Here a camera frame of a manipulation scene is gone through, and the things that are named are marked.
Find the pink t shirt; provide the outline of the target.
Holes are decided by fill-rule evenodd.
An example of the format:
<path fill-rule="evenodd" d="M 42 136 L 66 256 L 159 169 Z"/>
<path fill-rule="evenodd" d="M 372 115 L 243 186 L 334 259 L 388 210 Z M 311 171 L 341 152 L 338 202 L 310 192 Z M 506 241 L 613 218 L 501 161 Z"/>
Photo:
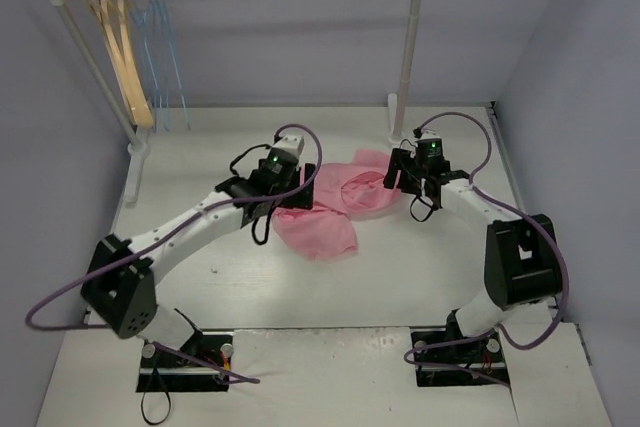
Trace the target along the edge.
<path fill-rule="evenodd" d="M 388 211 L 399 199 L 384 187 L 390 156 L 359 149 L 349 163 L 327 163 L 314 180 L 309 210 L 279 208 L 272 227 L 284 244 L 310 261 L 332 261 L 358 250 L 353 222 Z"/>

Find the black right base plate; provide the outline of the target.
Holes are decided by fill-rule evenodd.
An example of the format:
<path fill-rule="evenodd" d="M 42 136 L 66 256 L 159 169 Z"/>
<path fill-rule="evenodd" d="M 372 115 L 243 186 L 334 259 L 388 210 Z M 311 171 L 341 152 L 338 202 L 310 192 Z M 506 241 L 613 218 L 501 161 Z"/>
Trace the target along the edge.
<path fill-rule="evenodd" d="M 493 332 L 479 340 L 435 347 L 451 342 L 443 328 L 410 331 L 411 348 L 405 361 L 414 367 L 419 388 L 510 387 L 510 376 L 499 335 Z"/>

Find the wooden hanger left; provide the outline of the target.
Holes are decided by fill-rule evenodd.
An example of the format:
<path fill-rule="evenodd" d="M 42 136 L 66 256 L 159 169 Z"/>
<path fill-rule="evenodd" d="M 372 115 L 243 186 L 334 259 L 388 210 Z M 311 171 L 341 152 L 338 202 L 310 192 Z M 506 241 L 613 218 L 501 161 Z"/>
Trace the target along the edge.
<path fill-rule="evenodd" d="M 138 123 L 135 120 L 134 111 L 132 110 L 130 103 L 130 101 L 132 100 L 131 94 L 129 93 L 127 81 L 125 79 L 124 61 L 116 54 L 117 41 L 115 40 L 115 37 L 113 35 L 110 21 L 103 13 L 102 4 L 98 0 L 83 0 L 83 2 L 98 22 L 106 52 L 108 53 L 121 93 L 125 111 L 129 117 L 129 120 L 133 123 L 134 126 L 137 126 Z"/>

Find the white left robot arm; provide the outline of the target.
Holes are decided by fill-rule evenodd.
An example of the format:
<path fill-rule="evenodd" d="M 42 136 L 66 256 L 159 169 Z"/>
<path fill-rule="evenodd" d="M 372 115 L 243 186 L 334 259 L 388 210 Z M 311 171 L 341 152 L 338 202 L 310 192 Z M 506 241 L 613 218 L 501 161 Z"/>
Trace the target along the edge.
<path fill-rule="evenodd" d="M 200 353 L 201 332 L 186 316 L 158 303 L 157 284 L 213 241 L 255 227 L 277 208 L 311 207 L 315 170 L 299 165 L 303 149 L 302 136 L 281 137 L 249 177 L 227 179 L 195 207 L 144 234 L 104 237 L 95 248 L 82 298 L 119 338 L 160 343 L 175 365 L 191 365 Z"/>

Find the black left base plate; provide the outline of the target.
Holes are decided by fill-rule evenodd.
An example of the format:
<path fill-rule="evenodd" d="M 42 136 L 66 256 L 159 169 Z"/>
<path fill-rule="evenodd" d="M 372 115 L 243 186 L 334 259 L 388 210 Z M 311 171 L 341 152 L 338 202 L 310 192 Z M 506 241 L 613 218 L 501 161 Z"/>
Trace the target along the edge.
<path fill-rule="evenodd" d="M 230 333 L 205 333 L 198 359 L 223 367 L 233 354 Z M 210 368 L 159 350 L 147 342 L 140 357 L 136 391 L 138 393 L 213 393 L 229 390 L 229 377 Z"/>

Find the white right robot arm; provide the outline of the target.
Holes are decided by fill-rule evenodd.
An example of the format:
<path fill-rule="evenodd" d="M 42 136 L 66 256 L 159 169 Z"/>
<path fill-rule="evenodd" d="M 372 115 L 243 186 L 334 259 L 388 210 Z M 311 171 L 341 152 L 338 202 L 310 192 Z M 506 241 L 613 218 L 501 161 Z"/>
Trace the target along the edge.
<path fill-rule="evenodd" d="M 398 190 L 463 220 L 485 241 L 482 283 L 474 298 L 452 310 L 442 335 L 445 352 L 464 359 L 479 344 L 478 336 L 500 326 L 517 309 L 545 301 L 563 289 L 563 278 L 551 220 L 526 218 L 508 204 L 486 198 L 471 175 L 453 170 L 442 140 L 419 140 L 412 150 L 392 150 L 383 186 Z"/>

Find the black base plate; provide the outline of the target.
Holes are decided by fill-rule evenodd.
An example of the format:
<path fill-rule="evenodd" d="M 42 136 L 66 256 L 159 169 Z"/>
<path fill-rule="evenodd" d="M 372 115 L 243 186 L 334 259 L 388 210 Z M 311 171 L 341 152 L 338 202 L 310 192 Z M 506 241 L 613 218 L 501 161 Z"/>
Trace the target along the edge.
<path fill-rule="evenodd" d="M 205 333 L 198 359 L 223 367 L 233 354 L 230 333 Z M 136 391 L 138 393 L 213 393 L 229 390 L 229 377 L 210 368 L 159 350 L 147 342 L 140 357 Z"/>
<path fill-rule="evenodd" d="M 411 348 L 405 361 L 414 367 L 419 388 L 510 387 L 510 376 L 499 335 L 493 332 L 479 340 L 435 347 L 451 342 L 443 328 L 410 331 Z"/>

